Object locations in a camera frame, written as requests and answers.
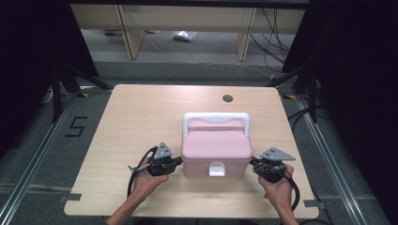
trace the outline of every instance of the wooden table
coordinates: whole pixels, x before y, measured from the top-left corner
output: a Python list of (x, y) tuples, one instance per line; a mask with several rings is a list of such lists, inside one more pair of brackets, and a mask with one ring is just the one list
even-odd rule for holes
[[(230, 95), (232, 102), (222, 97)], [(230, 112), (251, 116), (253, 155), (271, 146), (294, 156), (294, 178), (301, 199), (297, 218), (316, 218), (306, 172), (281, 99), (270, 87), (118, 85), (109, 99), (68, 201), (70, 216), (110, 216), (126, 200), (128, 165), (136, 166), (149, 148), (165, 142), (181, 156), (184, 113)], [(242, 177), (186, 177), (182, 166), (170, 174), (133, 213), (136, 217), (277, 218), (249, 165)]]

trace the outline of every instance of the human hand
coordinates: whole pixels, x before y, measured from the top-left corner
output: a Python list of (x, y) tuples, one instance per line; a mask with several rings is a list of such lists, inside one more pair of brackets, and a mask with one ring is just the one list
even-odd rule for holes
[[(142, 165), (146, 165), (149, 157), (144, 159)], [(147, 170), (138, 172), (134, 180), (131, 195), (139, 196), (143, 202), (161, 183), (169, 179), (168, 175), (152, 176)]]
[[(293, 176), (294, 168), (286, 163), (284, 163), (284, 167), (287, 171), (286, 176)], [(272, 184), (263, 177), (259, 176), (258, 182), (266, 191), (264, 198), (269, 199), (271, 204), (280, 215), (283, 224), (297, 224), (291, 209), (293, 188), (286, 178), (282, 178), (282, 180), (278, 183)]]

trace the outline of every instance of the black cable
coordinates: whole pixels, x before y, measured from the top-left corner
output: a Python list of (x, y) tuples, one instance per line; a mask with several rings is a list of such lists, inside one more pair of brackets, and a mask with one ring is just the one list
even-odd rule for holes
[[(319, 198), (318, 194), (315, 192), (314, 188), (313, 188), (312, 186), (310, 186), (310, 188), (311, 188), (311, 191), (313, 192), (314, 196), (315, 196), (316, 199), (318, 200), (318, 202), (319, 202), (319, 203), (323, 203), (322, 200)], [(333, 225), (333, 221), (331, 220), (331, 216), (330, 216), (330, 214), (329, 214), (329, 212), (328, 212), (328, 209), (327, 209), (327, 207), (325, 206), (325, 204), (324, 204), (324, 207), (325, 207), (325, 208), (324, 208), (324, 212), (325, 212), (325, 214), (326, 214), (326, 217), (327, 217), (328, 220), (330, 221), (330, 224)]]
[(295, 200), (293, 201), (292, 204), (292, 211), (295, 211), (296, 207), (299, 205), (299, 187), (296, 184), (296, 182), (293, 180), (293, 176), (292, 174), (290, 174), (289, 171), (285, 170), (286, 173), (288, 173), (290, 175), (290, 177), (286, 176), (285, 174), (283, 174), (284, 179), (286, 179), (289, 184), (292, 186), (292, 188), (295, 190)]
[(275, 27), (274, 35), (275, 35), (276, 39), (278, 40), (278, 43), (279, 43), (279, 46), (280, 46), (279, 49), (281, 51), (281, 55), (283, 57), (283, 60), (285, 60), (286, 59), (285, 57), (287, 56), (287, 54), (286, 54), (286, 52), (284, 51), (284, 49), (282, 47), (283, 44), (282, 44), (281, 40), (279, 39), (277, 18), (278, 18), (278, 9), (274, 8), (274, 27)]
[[(137, 168), (141, 167), (141, 164), (143, 164), (145, 158), (149, 155), (149, 153), (155, 153), (156, 150), (158, 150), (158, 146), (155, 146), (155, 147), (147, 150), (146, 153), (144, 154), (143, 158), (141, 158), (140, 163), (138, 163)], [(127, 188), (127, 197), (129, 197), (131, 195), (132, 184), (134, 183), (134, 180), (135, 180), (135, 177), (137, 176), (137, 174), (138, 174), (138, 172), (136, 172), (136, 171), (131, 173), (129, 185)]]
[(281, 48), (281, 46), (278, 46), (278, 45), (272, 43), (271, 40), (268, 39), (268, 38), (264, 35), (264, 33), (261, 33), (261, 35), (262, 35), (263, 38), (264, 38), (267, 42), (269, 42), (269, 44), (271, 44), (273, 47), (275, 47), (275, 48)]
[(254, 43), (257, 45), (257, 47), (258, 47), (261, 51), (263, 51), (263, 52), (269, 54), (270, 56), (272, 56), (273, 58), (275, 58), (276, 60), (278, 60), (280, 63), (282, 63), (282, 64), (284, 63), (284, 60), (282, 60), (281, 58), (279, 58), (278, 56), (276, 56), (274, 53), (272, 53), (272, 52), (270, 52), (268, 49), (264, 48), (264, 46), (262, 46), (261, 44), (259, 44), (259, 43), (257, 42), (257, 40), (253, 37), (253, 34), (251, 34), (251, 37), (252, 37)]
[[(264, 9), (263, 9), (263, 13), (264, 13), (264, 16), (265, 16), (266, 19), (267, 19), (267, 22), (268, 22), (268, 24), (269, 24), (269, 28), (271, 28), (271, 34), (274, 34), (274, 35), (275, 35), (275, 37), (277, 38), (277, 40), (278, 40), (278, 42), (279, 42), (279, 44), (280, 44), (280, 47), (281, 47), (281, 45), (282, 45), (282, 46), (284, 46), (287, 50), (290, 50), (290, 48), (287, 47), (285, 44), (283, 44), (283, 43), (281, 42), (281, 40), (279, 39), (278, 34), (277, 34), (277, 32), (275, 32), (274, 27), (271, 25), (271, 22), (270, 22), (270, 20), (269, 20), (269, 18), (268, 18), (268, 16), (267, 16), (267, 13), (266, 13), (266, 11), (265, 11)], [(276, 25), (276, 16), (275, 16), (275, 14), (276, 14), (276, 9), (274, 9), (274, 24)]]
[(271, 67), (268, 65), (268, 63), (267, 63), (267, 52), (264, 52), (264, 63), (266, 64), (266, 67), (267, 67), (269, 70), (274, 71), (274, 72), (282, 72), (282, 71), (275, 70), (275, 69), (271, 68)]
[[(270, 51), (268, 50), (268, 46), (269, 46), (269, 43), (270, 43), (270, 41), (271, 41), (271, 39), (272, 39), (272, 34), (273, 34), (273, 32), (271, 32), (271, 34), (270, 34), (270, 36), (269, 36), (269, 42), (267, 43), (267, 46), (266, 46), (266, 50), (267, 50), (269, 53), (270, 53)], [(282, 64), (284, 64), (284, 61), (282, 61), (282, 59), (280, 59), (280, 58), (277, 57), (276, 55), (275, 55), (274, 58), (278, 58), (278, 60), (281, 60), (280, 62), (281, 62)], [(272, 71), (275, 71), (274, 69), (270, 68), (269, 65), (268, 65), (268, 63), (267, 63), (267, 54), (266, 54), (266, 53), (264, 54), (264, 62), (266, 63), (267, 68), (271, 69)]]
[(296, 115), (298, 115), (298, 114), (300, 114), (300, 113), (302, 113), (302, 112), (304, 112), (304, 111), (307, 111), (307, 109), (300, 110), (300, 111), (298, 111), (298, 112), (296, 112), (296, 113), (294, 113), (294, 114), (292, 114), (292, 115), (289, 115), (289, 116), (287, 117), (287, 120), (290, 120), (291, 118), (295, 117)]
[(304, 110), (303, 112), (301, 112), (301, 114), (296, 118), (296, 120), (295, 120), (295, 122), (293, 123), (293, 126), (292, 126), (292, 133), (295, 132), (295, 127), (296, 127), (296, 124), (297, 124), (298, 120), (300, 119), (300, 117), (301, 117), (303, 114), (307, 113), (308, 111), (309, 111), (308, 109), (305, 109), (305, 110)]

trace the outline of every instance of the cable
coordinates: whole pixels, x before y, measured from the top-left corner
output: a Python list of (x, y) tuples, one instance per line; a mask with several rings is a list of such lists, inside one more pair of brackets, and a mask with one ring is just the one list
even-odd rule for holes
[(295, 132), (295, 127), (296, 127), (296, 124), (297, 124), (298, 120), (300, 119), (300, 117), (301, 117), (303, 114), (307, 113), (308, 111), (309, 111), (309, 109), (303, 110), (303, 112), (301, 112), (301, 114), (296, 118), (296, 120), (295, 120), (295, 122), (293, 123), (293, 126), (292, 126), (292, 133)]
[(146, 38), (152, 45), (153, 47), (155, 47), (155, 49), (159, 50), (159, 52), (163, 53), (163, 51), (161, 50), (161, 48), (159, 48), (157, 45), (155, 45), (155, 43), (152, 42), (152, 40), (150, 38)]
[[(158, 146), (155, 146), (155, 147), (147, 150), (146, 153), (144, 154), (143, 158), (141, 158), (140, 163), (138, 163), (137, 168), (141, 167), (141, 164), (143, 164), (145, 158), (149, 155), (149, 153), (155, 153), (156, 150), (158, 150)], [(136, 172), (136, 171), (131, 173), (129, 185), (128, 185), (128, 188), (127, 188), (127, 197), (129, 197), (131, 195), (132, 183), (134, 183), (134, 180), (135, 180), (135, 177), (137, 176), (137, 174), (138, 174), (138, 172)]]
[(300, 114), (300, 113), (302, 113), (302, 112), (304, 112), (304, 111), (307, 111), (307, 109), (300, 110), (300, 111), (298, 111), (298, 112), (296, 112), (296, 113), (294, 113), (294, 114), (292, 114), (292, 115), (289, 115), (289, 116), (287, 117), (287, 120), (290, 120), (291, 118), (295, 117), (296, 115), (298, 115), (298, 114)]
[(269, 44), (271, 44), (273, 47), (275, 47), (275, 48), (281, 48), (281, 46), (278, 46), (278, 45), (272, 43), (271, 40), (268, 39), (268, 38), (264, 35), (264, 33), (261, 33), (261, 35), (262, 35), (263, 38), (264, 38), (267, 42), (269, 42)]
[(299, 205), (299, 197), (300, 197), (299, 196), (299, 187), (296, 184), (296, 182), (293, 180), (292, 174), (290, 174), (290, 172), (287, 170), (285, 170), (285, 172), (288, 173), (290, 175), (290, 177), (276, 171), (276, 173), (279, 173), (279, 175), (284, 177), (284, 179), (286, 179), (289, 182), (289, 184), (292, 186), (292, 188), (295, 190), (295, 200), (293, 201), (293, 204), (292, 204), (292, 211), (295, 211), (296, 207)]
[(252, 34), (250, 34), (250, 36), (252, 37), (252, 39), (253, 39), (254, 43), (257, 45), (257, 47), (258, 47), (261, 51), (264, 52), (264, 62), (265, 62), (265, 64), (266, 64), (266, 67), (267, 67), (269, 70), (272, 70), (272, 71), (274, 71), (274, 72), (281, 72), (281, 71), (278, 71), (278, 70), (275, 70), (275, 69), (269, 67), (269, 65), (268, 65), (268, 63), (267, 63), (267, 54), (269, 54), (270, 56), (272, 56), (273, 58), (275, 58), (276, 60), (278, 60), (278, 61), (279, 61), (280, 63), (282, 63), (282, 64), (284, 63), (284, 61), (283, 61), (282, 59), (280, 59), (278, 56), (276, 56), (274, 53), (270, 52), (269, 50), (267, 50), (266, 48), (264, 48), (262, 45), (260, 45), (260, 44), (255, 40), (255, 38), (253, 37)]
[(267, 16), (267, 13), (266, 13), (266, 11), (265, 11), (264, 9), (263, 9), (263, 13), (264, 13), (264, 16), (265, 16), (266, 19), (267, 19), (269, 28), (271, 29), (271, 34), (275, 35), (276, 39), (278, 40), (279, 48), (285, 47), (287, 50), (290, 50), (290, 48), (287, 47), (285, 44), (283, 44), (283, 43), (281, 42), (281, 40), (279, 39), (279, 34), (278, 34), (278, 30), (277, 30), (278, 25), (277, 25), (277, 22), (276, 22), (277, 14), (278, 14), (277, 9), (274, 8), (274, 25), (271, 24), (271, 22), (270, 22), (270, 20), (269, 20), (269, 18), (268, 18), (268, 16)]
[[(315, 198), (318, 200), (318, 202), (319, 203), (323, 203), (322, 200), (319, 198), (318, 194), (315, 192), (315, 190), (313, 189), (313, 187), (311, 185), (310, 185), (310, 188), (311, 188), (311, 191), (313, 192)], [(326, 221), (321, 220), (319, 218), (313, 218), (313, 219), (309, 219), (309, 220), (304, 220), (304, 221), (300, 222), (299, 225), (303, 225), (303, 224), (310, 223), (310, 222), (318, 222), (318, 223), (327, 224), (327, 225), (334, 225), (333, 221), (331, 220), (331, 216), (330, 216), (330, 214), (328, 212), (327, 207), (325, 206), (324, 203), (323, 203), (323, 205), (325, 207), (323, 210), (324, 210), (329, 222), (326, 222)]]

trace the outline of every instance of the white latch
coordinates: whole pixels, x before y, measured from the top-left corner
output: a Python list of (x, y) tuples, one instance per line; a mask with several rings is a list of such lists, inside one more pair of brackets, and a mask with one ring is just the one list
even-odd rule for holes
[(211, 163), (208, 168), (209, 176), (225, 176), (225, 165), (221, 163)]

